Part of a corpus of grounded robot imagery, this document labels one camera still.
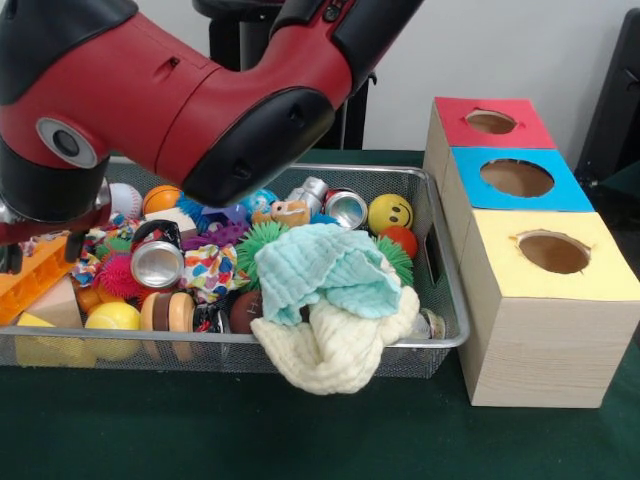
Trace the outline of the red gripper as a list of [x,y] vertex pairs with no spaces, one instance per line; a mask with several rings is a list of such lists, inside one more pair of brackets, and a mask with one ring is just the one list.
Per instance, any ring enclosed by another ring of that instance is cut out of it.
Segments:
[[[28,219],[15,212],[1,213],[1,245],[3,247],[3,273],[18,274],[22,268],[23,252],[19,245],[32,237],[72,230],[81,219],[61,222],[43,222]],[[66,241],[66,261],[75,263],[82,255],[85,232],[71,232]]]

